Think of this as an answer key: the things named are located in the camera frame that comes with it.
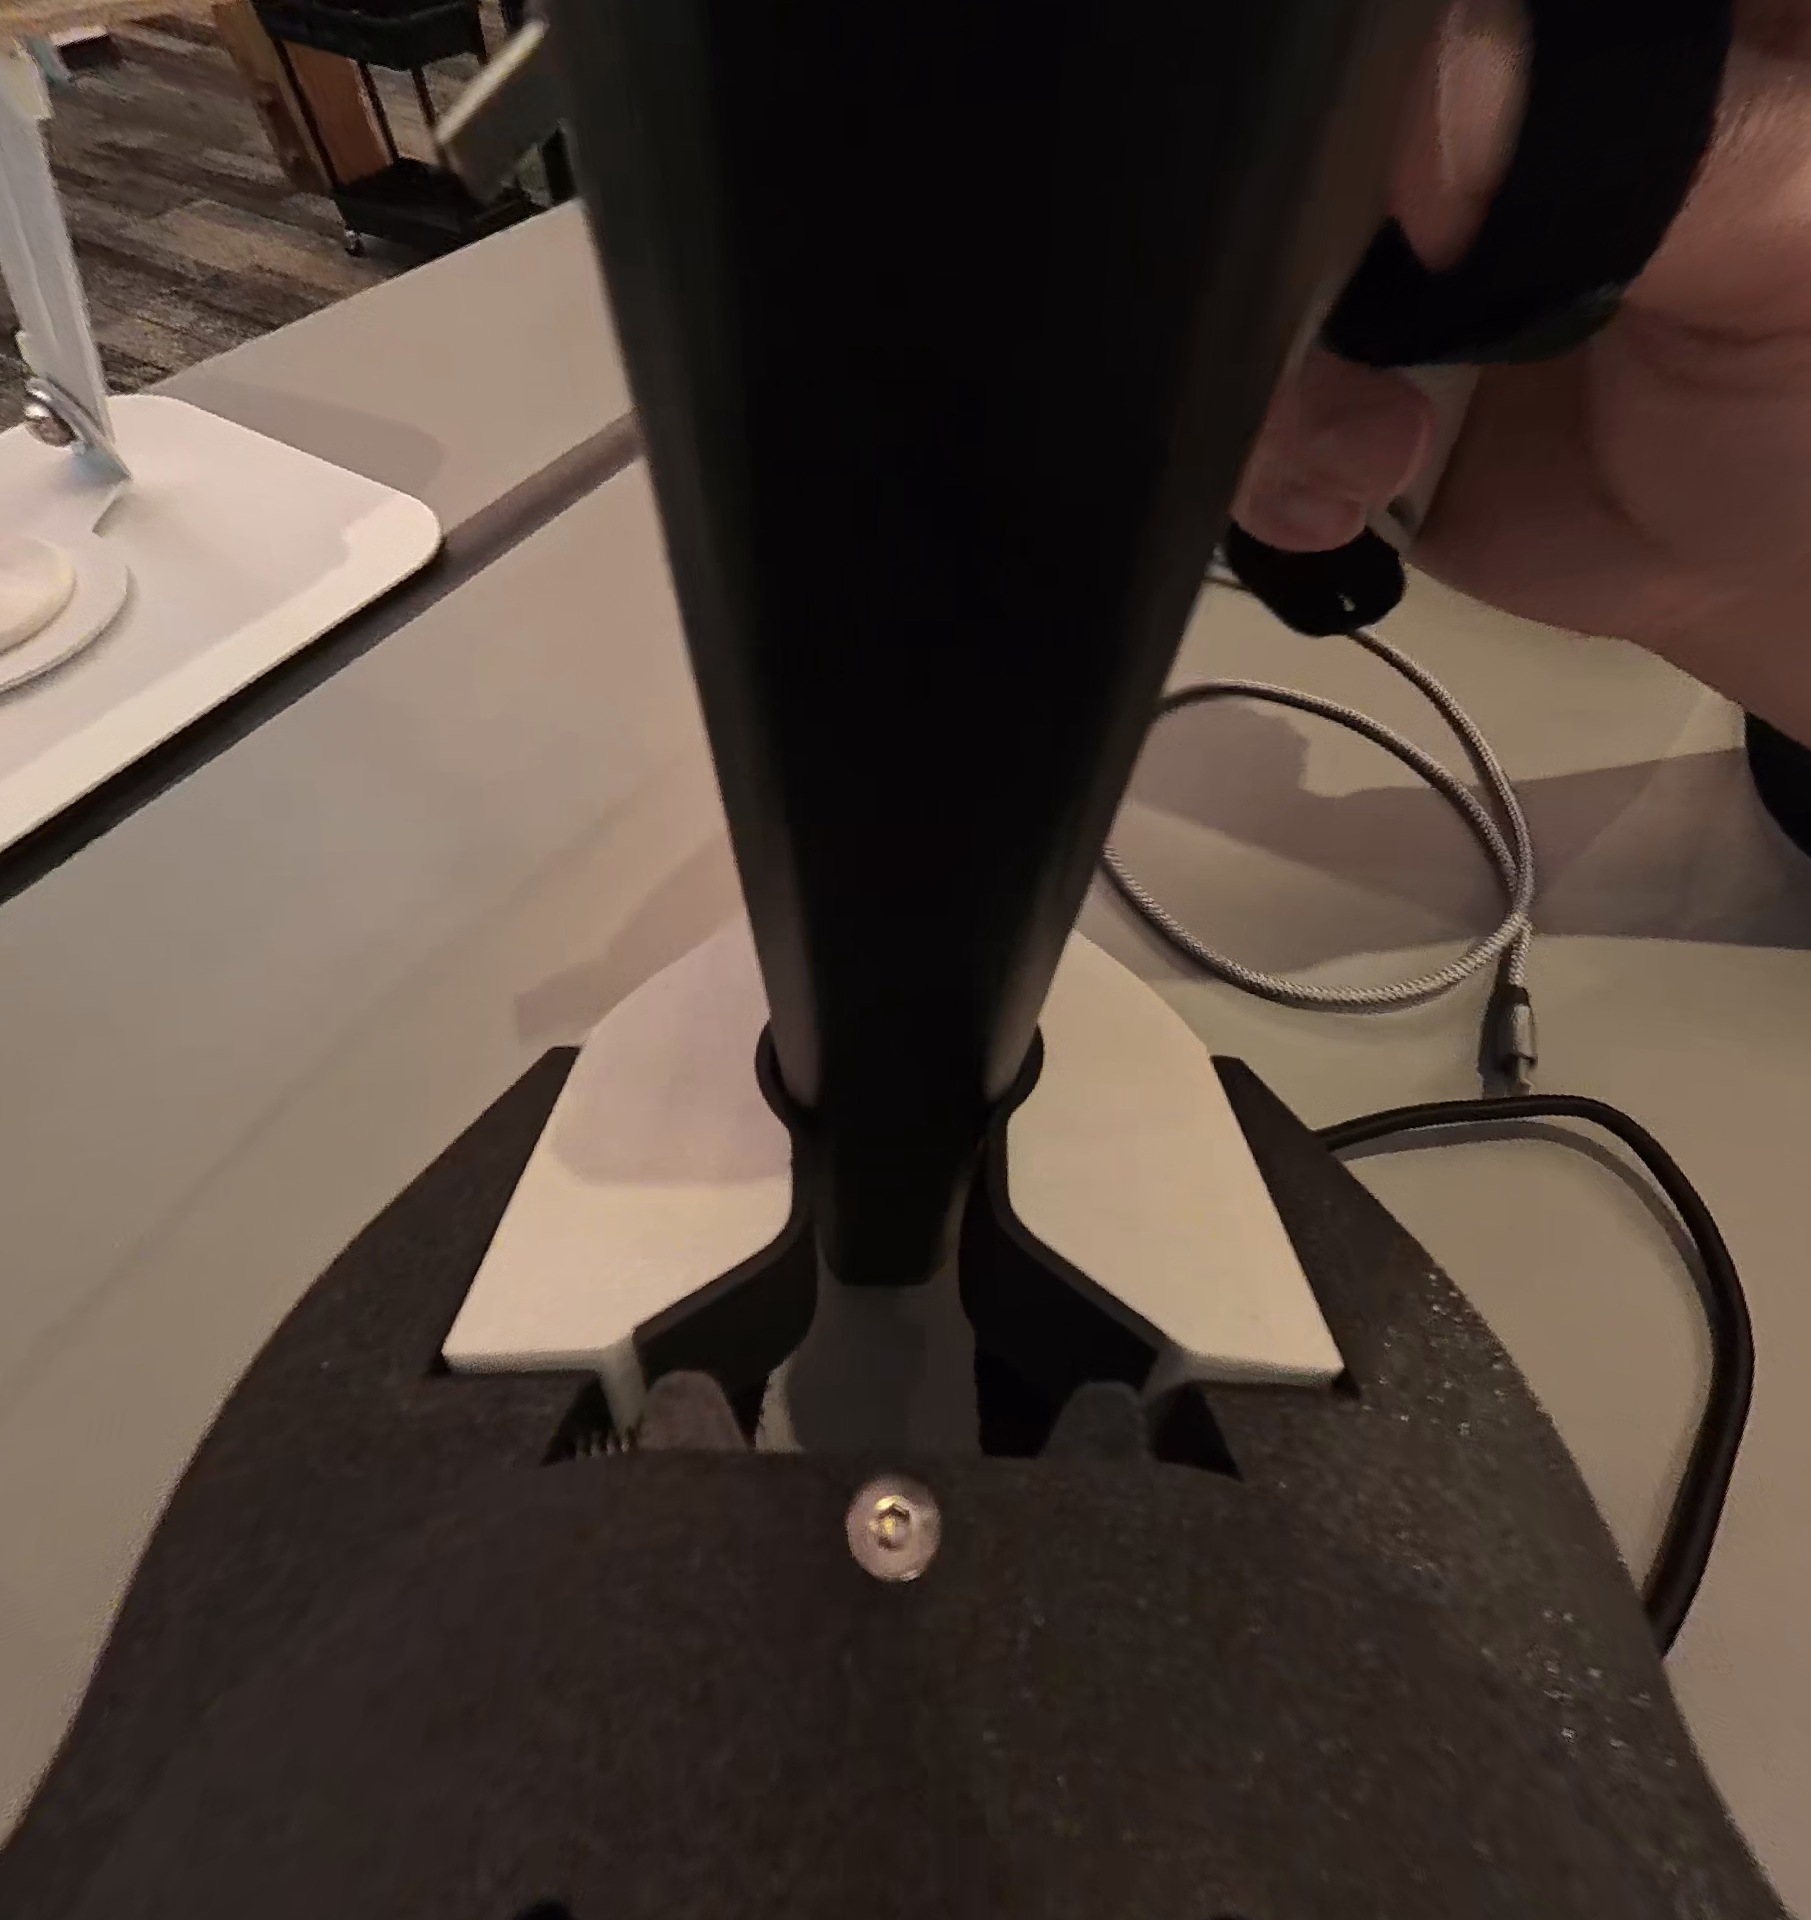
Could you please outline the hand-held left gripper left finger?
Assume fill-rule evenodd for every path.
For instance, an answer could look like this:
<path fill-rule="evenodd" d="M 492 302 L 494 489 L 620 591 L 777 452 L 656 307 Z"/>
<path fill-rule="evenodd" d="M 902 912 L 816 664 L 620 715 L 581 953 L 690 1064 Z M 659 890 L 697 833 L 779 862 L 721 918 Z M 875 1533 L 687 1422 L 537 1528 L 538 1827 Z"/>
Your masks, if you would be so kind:
<path fill-rule="evenodd" d="M 704 1373 L 762 1414 L 817 1283 L 758 1070 L 765 1026 L 744 923 L 596 1021 L 445 1338 L 448 1370 L 585 1373 L 618 1419 L 654 1380 Z"/>

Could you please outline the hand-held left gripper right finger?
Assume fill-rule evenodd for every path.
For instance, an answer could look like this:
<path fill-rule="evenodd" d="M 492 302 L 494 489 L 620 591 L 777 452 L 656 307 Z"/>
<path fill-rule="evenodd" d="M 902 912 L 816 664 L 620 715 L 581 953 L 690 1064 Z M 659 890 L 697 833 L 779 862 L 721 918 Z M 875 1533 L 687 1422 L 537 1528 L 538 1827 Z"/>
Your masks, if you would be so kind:
<path fill-rule="evenodd" d="M 1047 1405 L 1346 1368 L 1205 1044 L 1080 932 L 973 1184 L 973 1332 Z"/>

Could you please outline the grey usb hub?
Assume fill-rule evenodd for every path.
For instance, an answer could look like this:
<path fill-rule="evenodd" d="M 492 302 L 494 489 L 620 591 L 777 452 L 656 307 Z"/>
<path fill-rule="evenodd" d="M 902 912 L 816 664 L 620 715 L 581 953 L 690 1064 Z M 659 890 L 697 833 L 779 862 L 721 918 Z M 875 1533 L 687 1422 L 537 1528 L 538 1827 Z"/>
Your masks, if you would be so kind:
<path fill-rule="evenodd" d="M 842 1283 L 951 1256 L 1442 12 L 550 3 Z"/>

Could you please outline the person's right hand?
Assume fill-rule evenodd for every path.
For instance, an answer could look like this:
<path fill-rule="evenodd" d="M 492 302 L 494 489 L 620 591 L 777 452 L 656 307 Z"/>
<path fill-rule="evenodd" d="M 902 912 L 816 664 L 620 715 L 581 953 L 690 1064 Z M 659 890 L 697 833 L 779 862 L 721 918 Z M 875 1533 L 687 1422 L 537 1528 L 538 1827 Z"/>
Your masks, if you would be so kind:
<path fill-rule="evenodd" d="M 1480 378 L 1414 564 L 1447 589 L 1671 662 L 1811 748 L 1811 2 L 1735 3 L 1709 158 L 1586 349 Z M 1521 117 L 1516 3 L 1447 3 L 1393 213 L 1436 265 Z M 1425 468 L 1434 402 L 1315 349 L 1231 517 L 1334 548 Z"/>

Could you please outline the white board stand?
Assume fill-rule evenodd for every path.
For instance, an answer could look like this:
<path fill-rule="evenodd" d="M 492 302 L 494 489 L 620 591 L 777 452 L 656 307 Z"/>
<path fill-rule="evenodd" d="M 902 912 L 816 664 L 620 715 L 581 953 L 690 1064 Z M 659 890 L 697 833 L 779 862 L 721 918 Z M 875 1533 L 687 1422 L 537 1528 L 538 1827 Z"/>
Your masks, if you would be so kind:
<path fill-rule="evenodd" d="M 48 163 L 54 8 L 0 3 L 0 857 L 440 551 L 435 513 L 188 401 L 111 397 Z"/>

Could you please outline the black utility cart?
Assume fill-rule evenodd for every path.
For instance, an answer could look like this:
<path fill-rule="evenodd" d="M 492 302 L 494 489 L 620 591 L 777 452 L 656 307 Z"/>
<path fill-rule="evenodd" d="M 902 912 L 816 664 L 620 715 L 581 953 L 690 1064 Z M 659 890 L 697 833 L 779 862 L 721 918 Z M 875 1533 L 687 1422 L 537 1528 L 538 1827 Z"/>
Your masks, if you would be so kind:
<path fill-rule="evenodd" d="M 572 194 L 555 136 L 498 185 L 462 184 L 439 153 L 458 83 L 477 80 L 487 60 L 505 49 L 507 37 L 529 21 L 529 3 L 263 2 L 255 10 L 274 39 L 350 60 L 369 92 L 391 160 L 328 194 L 347 252 L 443 257 Z"/>

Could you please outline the wooden pillar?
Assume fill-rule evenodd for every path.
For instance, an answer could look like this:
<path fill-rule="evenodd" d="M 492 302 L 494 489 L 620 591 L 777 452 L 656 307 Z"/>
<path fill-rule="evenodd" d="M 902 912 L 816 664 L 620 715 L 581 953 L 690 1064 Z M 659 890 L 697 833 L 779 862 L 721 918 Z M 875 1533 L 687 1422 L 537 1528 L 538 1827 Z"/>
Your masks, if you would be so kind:
<path fill-rule="evenodd" d="M 274 39 L 250 2 L 214 3 L 212 27 L 294 190 L 330 194 L 389 164 L 386 137 L 350 60 Z"/>

